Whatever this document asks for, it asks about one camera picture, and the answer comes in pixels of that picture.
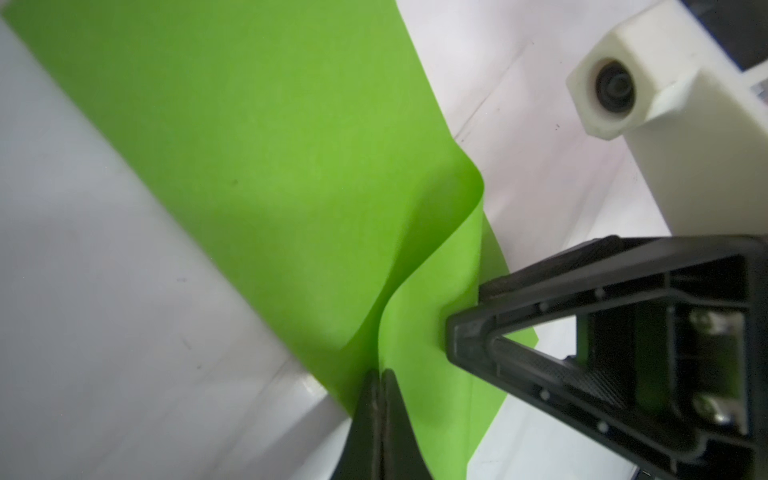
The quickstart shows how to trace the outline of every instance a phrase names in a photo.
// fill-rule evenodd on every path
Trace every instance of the white surface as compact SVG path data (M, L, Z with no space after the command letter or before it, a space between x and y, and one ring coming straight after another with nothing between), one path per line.
M605 111L597 72L624 64L635 101ZM765 67L742 74L678 0L611 30L568 77L589 134L624 135L676 235L768 233L768 108L750 90Z
M664 225L626 146L587 137L564 87L645 2L399 4L512 268ZM327 478L349 424L5 24L0 356L3 478ZM509 398L469 477L630 472Z

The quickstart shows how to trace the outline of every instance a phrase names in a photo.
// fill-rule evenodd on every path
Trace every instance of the screw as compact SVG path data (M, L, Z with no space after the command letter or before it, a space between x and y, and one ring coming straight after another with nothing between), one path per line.
M744 314L735 311L716 312L695 308L690 311L688 319L699 333L707 335L736 335L744 325Z
M600 105L611 113L625 113L634 106L632 76L618 61L612 61L600 70L594 88Z

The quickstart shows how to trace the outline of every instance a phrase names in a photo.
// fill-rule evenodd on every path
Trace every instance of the fabric fold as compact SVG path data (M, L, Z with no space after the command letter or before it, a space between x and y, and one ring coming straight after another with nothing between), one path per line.
M351 411L365 372L393 368L435 479L464 478L504 395L448 363L445 318L505 265L395 2L4 16L329 392Z

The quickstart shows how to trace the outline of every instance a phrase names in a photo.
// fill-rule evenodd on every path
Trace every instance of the metal screw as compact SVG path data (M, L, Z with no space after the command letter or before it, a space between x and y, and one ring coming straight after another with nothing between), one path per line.
M600 105L611 113L628 112L634 106L632 76L618 61L612 61L600 70L594 89Z
M736 335L744 327L744 314L737 311L717 312L695 308L690 311L688 319L698 332L707 335Z
M733 423L733 412L727 399L710 395L708 393L697 393L692 400L694 410L704 420L714 425L730 425Z

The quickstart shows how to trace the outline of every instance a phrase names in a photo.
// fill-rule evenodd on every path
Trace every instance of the textured black surface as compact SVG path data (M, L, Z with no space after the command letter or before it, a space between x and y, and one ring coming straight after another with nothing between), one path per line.
M397 378L392 370L382 374L384 392L383 480L432 480L408 418Z
M657 478L768 479L764 239L607 238L486 283L484 294L448 320L446 352L457 366ZM744 328L727 345L743 348L714 355L725 343L700 338L688 319L702 308L741 313ZM588 327L575 359L506 338L566 316ZM744 407L747 434L702 419L691 406L698 392Z
M381 436L379 373L373 370L363 381L355 418L331 480L381 480Z

